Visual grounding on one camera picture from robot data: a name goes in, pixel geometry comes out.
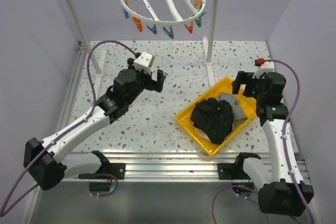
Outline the grey striped underwear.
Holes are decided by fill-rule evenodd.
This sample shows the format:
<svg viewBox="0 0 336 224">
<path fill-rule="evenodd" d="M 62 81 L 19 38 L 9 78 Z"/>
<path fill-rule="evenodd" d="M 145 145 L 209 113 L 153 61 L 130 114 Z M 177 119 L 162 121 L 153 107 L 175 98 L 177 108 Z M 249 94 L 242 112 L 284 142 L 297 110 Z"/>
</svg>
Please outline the grey striped underwear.
<svg viewBox="0 0 336 224">
<path fill-rule="evenodd" d="M 247 116 L 234 94 L 221 92 L 216 98 L 217 101 L 226 101 L 232 107 L 234 123 L 241 124 L 247 120 Z"/>
</svg>

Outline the black pinstriped underwear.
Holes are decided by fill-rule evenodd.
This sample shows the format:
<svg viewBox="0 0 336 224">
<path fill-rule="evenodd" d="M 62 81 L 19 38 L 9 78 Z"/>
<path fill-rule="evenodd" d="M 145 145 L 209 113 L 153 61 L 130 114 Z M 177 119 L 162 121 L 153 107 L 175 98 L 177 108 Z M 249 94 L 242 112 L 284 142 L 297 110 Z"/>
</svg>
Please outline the black pinstriped underwear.
<svg viewBox="0 0 336 224">
<path fill-rule="evenodd" d="M 233 130 L 233 109 L 225 100 L 208 98 L 196 103 L 190 119 L 193 126 L 203 131 L 212 144 L 221 145 Z"/>
</svg>

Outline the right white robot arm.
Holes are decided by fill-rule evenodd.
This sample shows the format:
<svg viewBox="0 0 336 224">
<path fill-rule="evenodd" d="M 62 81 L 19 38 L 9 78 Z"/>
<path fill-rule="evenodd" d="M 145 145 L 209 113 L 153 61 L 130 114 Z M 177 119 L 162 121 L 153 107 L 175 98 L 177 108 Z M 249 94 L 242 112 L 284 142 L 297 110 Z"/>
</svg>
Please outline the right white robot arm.
<svg viewBox="0 0 336 224">
<path fill-rule="evenodd" d="M 268 142 L 271 170 L 266 169 L 259 155 L 240 153 L 234 172 L 240 178 L 248 176 L 254 183 L 261 212 L 300 217 L 308 209 L 314 191 L 305 183 L 291 145 L 289 111 L 282 103 L 286 78 L 276 72 L 255 77 L 252 72 L 239 71 L 232 83 L 233 94 L 241 85 L 245 85 L 243 96 L 256 100 L 256 115 Z"/>
</svg>

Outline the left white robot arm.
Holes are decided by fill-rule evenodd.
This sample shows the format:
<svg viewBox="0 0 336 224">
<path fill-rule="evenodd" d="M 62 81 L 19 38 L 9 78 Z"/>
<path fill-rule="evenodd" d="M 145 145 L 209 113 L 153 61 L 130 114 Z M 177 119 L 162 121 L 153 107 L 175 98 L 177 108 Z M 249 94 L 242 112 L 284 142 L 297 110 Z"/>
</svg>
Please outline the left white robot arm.
<svg viewBox="0 0 336 224">
<path fill-rule="evenodd" d="M 92 151 L 70 166 L 66 156 L 88 137 L 125 115 L 130 105 L 144 91 L 161 92 L 165 75 L 157 71 L 152 79 L 151 67 L 155 56 L 143 52 L 128 59 L 128 67 L 121 70 L 104 95 L 81 117 L 52 136 L 41 141 L 30 139 L 25 145 L 24 167 L 42 190 L 50 190 L 65 177 L 114 178 L 112 164 L 100 151 Z"/>
</svg>

